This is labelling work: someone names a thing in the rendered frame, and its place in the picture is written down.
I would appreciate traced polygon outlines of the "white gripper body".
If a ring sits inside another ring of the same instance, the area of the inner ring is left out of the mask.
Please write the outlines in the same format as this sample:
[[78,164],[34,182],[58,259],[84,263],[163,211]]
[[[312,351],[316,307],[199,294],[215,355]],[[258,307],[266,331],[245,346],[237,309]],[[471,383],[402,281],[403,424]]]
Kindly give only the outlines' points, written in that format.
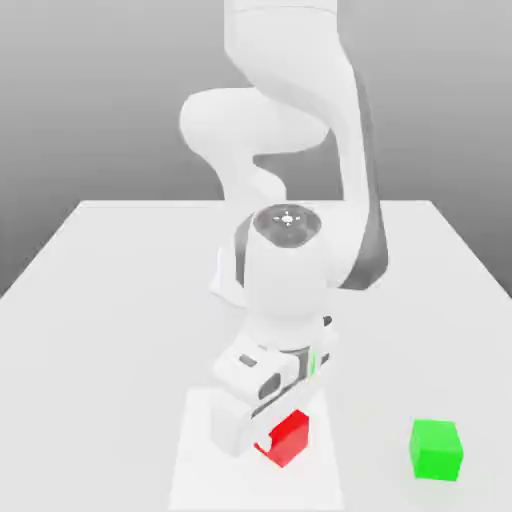
[[277,390],[260,400],[258,392],[276,372],[248,370],[222,376],[212,373],[211,439],[224,453],[238,457],[261,442],[281,421],[308,403],[329,383],[331,372],[321,369],[288,391]]

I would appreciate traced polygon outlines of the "small red cube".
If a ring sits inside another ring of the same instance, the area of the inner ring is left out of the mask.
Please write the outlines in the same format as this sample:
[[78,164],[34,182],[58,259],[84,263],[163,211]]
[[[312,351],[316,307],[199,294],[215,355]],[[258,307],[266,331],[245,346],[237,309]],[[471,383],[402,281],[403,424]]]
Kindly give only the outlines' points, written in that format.
[[296,409],[268,434],[267,447],[255,443],[254,447],[280,468],[287,466],[307,446],[309,416]]

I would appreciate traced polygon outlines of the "small green cube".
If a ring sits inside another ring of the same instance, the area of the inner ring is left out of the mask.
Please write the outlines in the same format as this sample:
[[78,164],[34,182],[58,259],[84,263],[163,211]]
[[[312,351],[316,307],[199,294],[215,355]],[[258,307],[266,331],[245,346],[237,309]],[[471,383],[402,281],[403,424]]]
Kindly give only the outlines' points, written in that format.
[[455,423],[415,419],[409,455],[416,478],[455,482],[464,458]]

